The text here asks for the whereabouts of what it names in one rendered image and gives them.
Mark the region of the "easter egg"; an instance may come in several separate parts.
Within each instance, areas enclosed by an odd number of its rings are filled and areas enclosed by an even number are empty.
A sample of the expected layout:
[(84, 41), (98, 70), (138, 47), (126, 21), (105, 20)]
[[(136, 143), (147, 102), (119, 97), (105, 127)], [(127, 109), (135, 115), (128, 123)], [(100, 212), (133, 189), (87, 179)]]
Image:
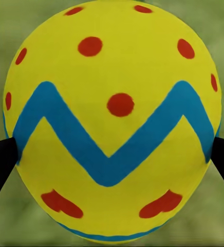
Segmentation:
[(205, 44), (178, 17), (96, 0), (24, 41), (3, 119), (44, 211), (83, 239), (121, 244), (162, 227), (200, 184), (219, 136), (221, 87)]

